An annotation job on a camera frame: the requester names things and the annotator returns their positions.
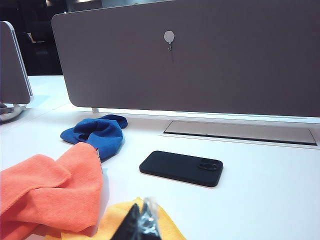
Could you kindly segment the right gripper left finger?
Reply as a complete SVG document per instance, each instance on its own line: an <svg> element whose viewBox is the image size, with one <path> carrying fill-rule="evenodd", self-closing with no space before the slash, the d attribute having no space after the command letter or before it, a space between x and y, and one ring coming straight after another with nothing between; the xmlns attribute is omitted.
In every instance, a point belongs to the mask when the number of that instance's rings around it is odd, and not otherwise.
<svg viewBox="0 0 320 240"><path fill-rule="evenodd" d="M134 203L127 215L112 236L112 240L140 240L138 220L140 218L139 206Z"/></svg>

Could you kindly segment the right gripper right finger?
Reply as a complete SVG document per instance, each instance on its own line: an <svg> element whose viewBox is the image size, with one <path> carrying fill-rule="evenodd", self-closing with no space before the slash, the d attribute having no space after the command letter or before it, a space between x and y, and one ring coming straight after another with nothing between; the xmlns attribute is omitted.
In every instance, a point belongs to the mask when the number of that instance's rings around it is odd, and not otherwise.
<svg viewBox="0 0 320 240"><path fill-rule="evenodd" d="M159 240L159 207L153 198L143 199L142 210L138 219L140 240Z"/></svg>

